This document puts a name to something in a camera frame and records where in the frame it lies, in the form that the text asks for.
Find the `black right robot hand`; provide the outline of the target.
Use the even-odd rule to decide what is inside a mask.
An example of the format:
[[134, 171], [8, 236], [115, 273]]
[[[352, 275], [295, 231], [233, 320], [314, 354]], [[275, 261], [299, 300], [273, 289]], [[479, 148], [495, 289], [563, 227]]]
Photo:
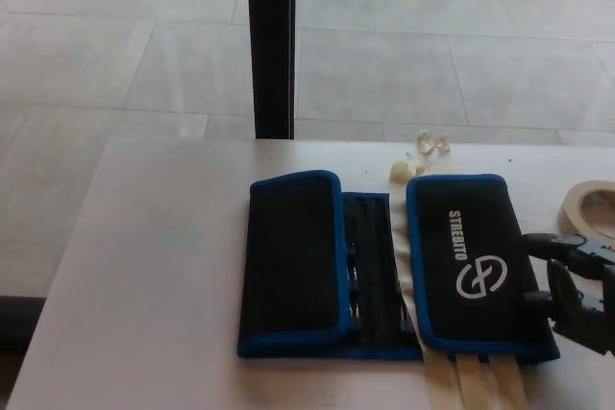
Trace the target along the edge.
[[[527, 253], [546, 262], [547, 291], [523, 294], [523, 309], [553, 321], [553, 331], [601, 355], [614, 352], [614, 250], [579, 234], [527, 233]], [[577, 289], [572, 275], [602, 284], [599, 297]]]

